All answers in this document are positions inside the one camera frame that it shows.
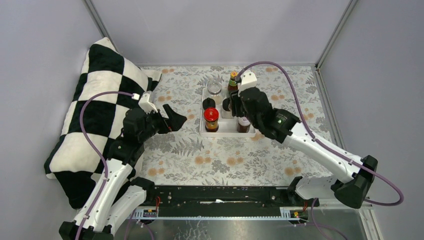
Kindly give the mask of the green label sauce bottle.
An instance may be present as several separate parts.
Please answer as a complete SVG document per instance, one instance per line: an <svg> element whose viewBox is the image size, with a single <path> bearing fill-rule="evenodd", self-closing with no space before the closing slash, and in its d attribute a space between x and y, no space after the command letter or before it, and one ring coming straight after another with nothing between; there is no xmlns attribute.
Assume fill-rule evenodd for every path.
<svg viewBox="0 0 424 240"><path fill-rule="evenodd" d="M238 72L232 71L230 73L230 78L227 85L227 96L230 97L231 94L238 90L238 83L236 82L236 77Z"/></svg>

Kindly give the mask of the black cap white bean jar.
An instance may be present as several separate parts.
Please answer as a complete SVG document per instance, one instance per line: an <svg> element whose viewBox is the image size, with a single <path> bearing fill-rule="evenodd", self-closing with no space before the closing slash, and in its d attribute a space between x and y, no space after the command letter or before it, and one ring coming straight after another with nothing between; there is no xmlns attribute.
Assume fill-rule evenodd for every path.
<svg viewBox="0 0 424 240"><path fill-rule="evenodd" d="M216 108L216 102L214 99L207 97L202 101L202 109L205 111L209 108Z"/></svg>

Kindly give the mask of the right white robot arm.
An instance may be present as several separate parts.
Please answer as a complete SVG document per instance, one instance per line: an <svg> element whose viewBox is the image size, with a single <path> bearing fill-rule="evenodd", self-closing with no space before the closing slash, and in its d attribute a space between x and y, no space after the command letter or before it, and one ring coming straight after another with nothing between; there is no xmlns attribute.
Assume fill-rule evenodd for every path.
<svg viewBox="0 0 424 240"><path fill-rule="evenodd" d="M326 178L299 178L287 191L293 206L305 200L335 197L340 203L359 209L375 179L378 160L371 155L360 157L308 132L299 117L275 108L267 95L256 87L235 91L229 96L234 117L245 117L266 138L292 147L318 162L331 172Z"/></svg>

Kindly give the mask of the clear glass jar metal rim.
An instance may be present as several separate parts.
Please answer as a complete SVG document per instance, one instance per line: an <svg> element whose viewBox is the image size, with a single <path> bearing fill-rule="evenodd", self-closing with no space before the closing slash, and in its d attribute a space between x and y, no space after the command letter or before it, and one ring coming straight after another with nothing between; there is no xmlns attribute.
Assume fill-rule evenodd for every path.
<svg viewBox="0 0 424 240"><path fill-rule="evenodd" d="M222 84L217 80L209 80L206 84L206 98L211 98L215 101L215 105L219 106L224 100L224 92Z"/></svg>

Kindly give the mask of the large black lid jar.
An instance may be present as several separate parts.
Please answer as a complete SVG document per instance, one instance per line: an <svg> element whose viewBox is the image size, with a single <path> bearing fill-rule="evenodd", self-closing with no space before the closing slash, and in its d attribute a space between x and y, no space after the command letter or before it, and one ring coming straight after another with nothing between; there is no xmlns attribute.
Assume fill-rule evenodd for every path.
<svg viewBox="0 0 424 240"><path fill-rule="evenodd" d="M222 101L221 104L221 115L223 119L232 119L233 115L232 115L232 105L231 105L231 99L225 98Z"/></svg>

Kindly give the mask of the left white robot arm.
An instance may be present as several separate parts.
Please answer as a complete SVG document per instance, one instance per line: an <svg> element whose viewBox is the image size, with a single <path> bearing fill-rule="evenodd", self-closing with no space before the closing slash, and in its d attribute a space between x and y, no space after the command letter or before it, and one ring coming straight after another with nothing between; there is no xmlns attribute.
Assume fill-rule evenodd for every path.
<svg viewBox="0 0 424 240"><path fill-rule="evenodd" d="M121 135L112 143L105 167L87 201L73 221L64 221L59 235L64 240L112 240L118 228L139 205L155 200L154 182L136 177L121 197L118 193L145 151L144 143L155 134L176 132L187 117L176 113L168 104L145 112L133 108L126 112Z"/></svg>

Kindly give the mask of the white lid brown jar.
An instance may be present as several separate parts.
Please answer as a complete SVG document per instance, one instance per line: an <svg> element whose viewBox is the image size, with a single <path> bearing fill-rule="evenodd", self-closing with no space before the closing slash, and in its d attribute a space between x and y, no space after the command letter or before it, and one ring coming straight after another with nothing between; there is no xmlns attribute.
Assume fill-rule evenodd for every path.
<svg viewBox="0 0 424 240"><path fill-rule="evenodd" d="M251 123L246 117L237 118L237 131L239 133L248 133L250 131Z"/></svg>

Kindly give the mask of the red lid sauce jar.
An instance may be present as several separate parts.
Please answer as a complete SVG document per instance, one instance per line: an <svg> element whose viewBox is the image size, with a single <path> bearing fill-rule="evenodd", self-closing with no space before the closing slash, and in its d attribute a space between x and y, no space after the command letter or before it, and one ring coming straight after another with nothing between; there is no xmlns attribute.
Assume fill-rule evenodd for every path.
<svg viewBox="0 0 424 240"><path fill-rule="evenodd" d="M209 107L203 112L205 129L207 132L217 132L219 129L219 111L214 107Z"/></svg>

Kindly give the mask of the white plastic organizer tray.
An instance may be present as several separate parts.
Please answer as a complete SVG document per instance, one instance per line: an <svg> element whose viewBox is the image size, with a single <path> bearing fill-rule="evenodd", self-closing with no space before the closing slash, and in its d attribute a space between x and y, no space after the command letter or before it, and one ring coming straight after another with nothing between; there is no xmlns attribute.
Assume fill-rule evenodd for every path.
<svg viewBox="0 0 424 240"><path fill-rule="evenodd" d="M204 87L202 89L202 96L200 101L200 114L199 114L199 135L203 138L253 138L256 133L259 131L251 125L248 132L238 132L238 120L236 117L234 118L223 118L222 117L222 101L224 99L223 93L221 93L215 100L215 108L219 112L218 118L218 130L216 132L208 132L205 128L205 119L204 119L204 109L203 109L203 101L206 98L209 98L211 94L208 92L208 89Z"/></svg>

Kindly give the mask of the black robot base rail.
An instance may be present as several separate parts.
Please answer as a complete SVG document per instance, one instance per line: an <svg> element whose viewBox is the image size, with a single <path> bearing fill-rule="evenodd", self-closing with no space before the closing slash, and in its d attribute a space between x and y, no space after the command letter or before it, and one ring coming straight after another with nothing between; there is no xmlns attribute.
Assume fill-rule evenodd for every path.
<svg viewBox="0 0 424 240"><path fill-rule="evenodd" d="M288 187L158 185L134 219L307 221L318 200L305 200Z"/></svg>

